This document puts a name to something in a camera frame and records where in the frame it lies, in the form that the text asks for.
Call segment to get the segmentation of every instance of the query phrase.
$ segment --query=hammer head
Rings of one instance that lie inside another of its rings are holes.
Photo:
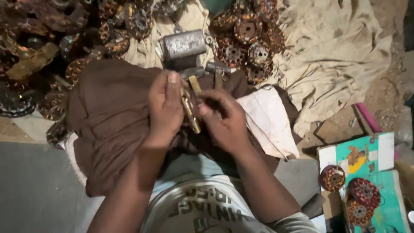
[[[220,63],[216,63],[216,62],[211,62],[208,61],[207,65],[206,65],[206,71],[210,72],[210,73],[214,73],[215,70],[220,69],[222,71],[224,71],[226,74],[230,74],[231,73],[231,68],[229,66],[226,66],[224,64],[220,64]]]

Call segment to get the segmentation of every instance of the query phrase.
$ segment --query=hammer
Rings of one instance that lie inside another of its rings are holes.
[[[214,73],[214,88],[221,88],[223,86],[224,74],[230,74],[231,68],[219,63],[207,62],[206,71]]]

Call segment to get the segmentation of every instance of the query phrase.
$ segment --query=hand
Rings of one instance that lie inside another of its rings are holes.
[[[168,146],[183,123],[180,87],[181,76],[177,72],[163,71],[149,90],[149,138],[157,144]]]
[[[205,101],[198,105],[200,115],[220,147],[232,155],[250,150],[252,145],[248,139],[245,112],[240,104],[223,89],[203,91],[200,96],[217,101],[223,109],[221,119]]]

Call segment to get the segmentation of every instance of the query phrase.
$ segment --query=fingernail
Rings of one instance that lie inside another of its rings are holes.
[[[204,116],[205,114],[208,113],[208,107],[205,104],[199,104],[198,105],[198,109],[200,111],[200,115]]]
[[[176,72],[171,72],[168,74],[168,82],[175,84],[178,82],[178,74]]]

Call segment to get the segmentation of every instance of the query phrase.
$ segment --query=beige cloth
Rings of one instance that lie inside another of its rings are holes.
[[[338,2],[289,0],[289,7],[278,2],[286,7],[279,18],[286,51],[274,57],[278,70],[264,84],[287,89],[300,110],[294,131],[301,137],[311,122],[362,102],[369,84],[391,62],[392,38],[379,36],[369,0]]]
[[[184,32],[202,29],[205,33],[208,33],[208,25],[210,24],[208,19],[209,11],[202,6],[200,0],[188,3],[185,9],[178,11],[178,15],[181,13],[178,24]],[[159,39],[174,34],[175,25],[170,17],[163,15],[155,15],[154,17],[151,35],[142,41],[131,39],[130,47],[124,57],[125,61],[143,68],[163,68],[162,61],[155,52],[155,48],[158,45]],[[206,53],[198,56],[200,64],[204,67],[207,61],[213,58],[213,50],[209,46],[207,46]]]

